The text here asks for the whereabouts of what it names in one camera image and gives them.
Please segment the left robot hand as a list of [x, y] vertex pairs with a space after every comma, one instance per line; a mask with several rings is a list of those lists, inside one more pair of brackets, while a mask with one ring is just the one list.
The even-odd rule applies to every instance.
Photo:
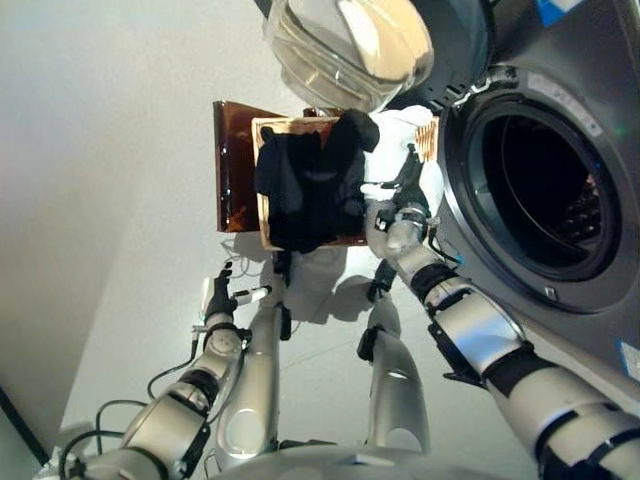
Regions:
[[203, 323], [216, 314], [231, 317], [239, 307], [261, 301], [272, 293], [273, 289], [270, 285], [230, 293], [228, 288], [233, 273], [232, 265], [232, 261], [225, 262], [216, 277], [207, 277], [204, 280], [200, 307], [200, 318]]

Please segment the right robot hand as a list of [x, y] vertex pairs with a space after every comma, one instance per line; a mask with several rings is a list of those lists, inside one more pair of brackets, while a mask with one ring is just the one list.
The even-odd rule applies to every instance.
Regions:
[[393, 192], [391, 201], [395, 210], [380, 210], [374, 221], [374, 228], [387, 232], [397, 221], [409, 221], [417, 226], [421, 235], [427, 230], [427, 220], [431, 218], [428, 200], [419, 185], [424, 162], [413, 143], [407, 145], [408, 153], [398, 175], [391, 181], [376, 184], [382, 190]]

